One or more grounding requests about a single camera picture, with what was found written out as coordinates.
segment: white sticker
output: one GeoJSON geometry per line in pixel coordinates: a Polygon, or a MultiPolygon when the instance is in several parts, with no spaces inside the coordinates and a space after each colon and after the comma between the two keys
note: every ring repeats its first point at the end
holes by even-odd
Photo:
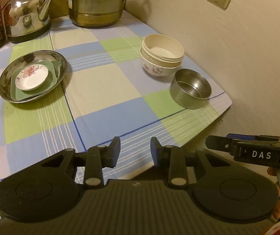
{"type": "Polygon", "coordinates": [[[68,0],[68,7],[72,9],[72,0],[68,0]]]}

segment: beige square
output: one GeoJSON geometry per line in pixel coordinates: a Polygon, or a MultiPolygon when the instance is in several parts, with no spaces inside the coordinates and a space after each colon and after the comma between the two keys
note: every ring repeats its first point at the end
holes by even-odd
{"type": "Polygon", "coordinates": [[[98,41],[91,31],[86,28],[51,32],[50,35],[54,50],[98,41]]]}
{"type": "Polygon", "coordinates": [[[74,118],[141,97],[115,63],[68,73],[64,85],[74,118]]]}

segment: ribbed black surface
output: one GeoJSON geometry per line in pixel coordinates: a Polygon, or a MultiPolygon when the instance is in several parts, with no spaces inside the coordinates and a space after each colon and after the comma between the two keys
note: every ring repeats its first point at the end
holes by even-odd
{"type": "Polygon", "coordinates": [[[260,235],[270,225],[268,219],[250,224],[216,220],[200,211],[187,192],[162,181],[111,180],[102,189],[86,191],[75,208],[54,220],[2,219],[0,234],[260,235]]]}

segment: tablecloth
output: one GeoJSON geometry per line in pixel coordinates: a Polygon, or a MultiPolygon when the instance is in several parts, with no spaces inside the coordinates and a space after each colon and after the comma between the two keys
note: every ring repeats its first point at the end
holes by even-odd
{"type": "MultiPolygon", "coordinates": [[[[208,105],[187,110],[173,101],[173,75],[155,78],[139,61],[143,37],[156,33],[126,11],[120,21],[102,29],[73,25],[69,17],[53,20],[48,33],[0,49],[0,75],[16,58],[37,50],[55,50],[68,62],[62,84],[36,102],[12,104],[0,97],[0,181],[65,148],[77,152],[121,138],[114,169],[104,180],[128,179],[153,166],[150,138],[162,145],[183,145],[230,105],[227,94],[191,59],[182,68],[210,82],[208,105]]],[[[78,169],[76,182],[83,179],[78,169]]]]}

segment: kettle spout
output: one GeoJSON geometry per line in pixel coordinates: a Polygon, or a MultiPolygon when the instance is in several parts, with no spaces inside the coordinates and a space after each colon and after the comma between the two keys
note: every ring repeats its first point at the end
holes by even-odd
{"type": "Polygon", "coordinates": [[[39,8],[38,15],[39,15],[39,20],[45,21],[48,16],[48,7],[51,3],[51,0],[43,0],[42,6],[39,8]]]}

